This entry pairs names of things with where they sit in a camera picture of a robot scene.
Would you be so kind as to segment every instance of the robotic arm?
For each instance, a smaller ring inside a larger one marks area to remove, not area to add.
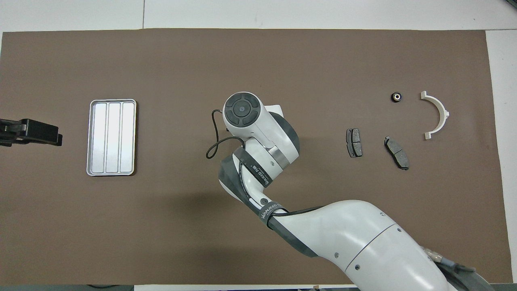
[[[299,156],[296,132],[280,106],[264,106],[249,92],[230,96],[222,113],[243,147],[221,162],[221,186],[296,250],[333,262],[362,291],[469,290],[451,285],[438,263],[368,202],[347,200],[288,212],[269,199],[264,188]],[[484,285],[487,289],[478,290],[493,290]]]

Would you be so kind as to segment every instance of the silver tray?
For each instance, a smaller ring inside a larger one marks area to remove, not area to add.
[[[133,174],[135,134],[135,100],[93,100],[90,103],[86,173],[90,176]]]

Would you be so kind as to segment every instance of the brown work surface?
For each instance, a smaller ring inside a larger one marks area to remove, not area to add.
[[[0,147],[0,284],[349,283],[220,186],[219,162],[238,142],[205,158],[210,112],[237,91],[280,104],[300,137],[300,158],[270,198],[290,210],[371,202],[419,244],[511,282],[483,31],[4,33],[0,66],[0,117],[64,135],[60,148]],[[423,90],[450,112],[431,140],[423,133],[438,111]],[[89,104],[117,98],[138,102],[136,173],[90,177]],[[346,151],[352,127],[363,157]]]

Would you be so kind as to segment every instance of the white curved part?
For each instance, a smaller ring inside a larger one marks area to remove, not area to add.
[[[433,96],[427,95],[426,91],[422,91],[422,93],[420,93],[420,99],[431,102],[438,108],[438,111],[440,112],[440,122],[438,122],[437,127],[430,132],[424,133],[425,139],[431,139],[431,134],[436,133],[438,130],[444,127],[445,121],[449,117],[449,111],[445,110],[445,106],[442,104],[442,102],[440,102],[440,100],[434,98]]]
[[[354,258],[345,274],[364,291],[456,291],[416,245],[399,225],[392,225]]]
[[[246,141],[246,151],[248,150],[248,145],[249,145],[249,143]],[[269,175],[271,175],[272,179],[274,179],[273,177],[278,176],[278,174],[280,174],[282,172],[282,168],[280,166],[278,166],[278,165],[272,166],[270,164],[269,161],[272,160],[271,156],[269,156],[269,158],[261,158],[259,155],[254,155],[253,157],[266,170],[266,172]],[[233,163],[234,163],[235,169],[237,170],[237,172],[239,172],[240,161],[235,155],[233,155]],[[242,172],[242,175],[241,175],[242,181],[244,182],[246,191],[248,192],[248,194],[251,197],[250,202],[255,207],[257,207],[257,209],[260,209],[263,206],[260,203],[261,199],[265,198],[268,201],[272,201],[271,199],[269,199],[269,197],[267,197],[264,194],[264,187],[262,186],[262,184],[260,184],[260,182],[255,178],[255,176],[252,173],[250,173],[250,171],[245,166],[242,166],[241,172]],[[227,192],[231,193],[230,190],[227,190],[227,187],[224,187],[224,189]],[[275,212],[285,213],[285,211],[282,209],[278,209]]]
[[[280,105],[265,105],[264,108],[266,108],[268,112],[274,112],[284,117],[284,112],[282,112],[282,107],[280,107]]]
[[[359,200],[275,219],[361,291],[455,291],[420,246],[390,217]]]
[[[339,201],[275,219],[318,256],[333,262],[343,272],[370,241],[395,224],[377,207],[359,200]]]

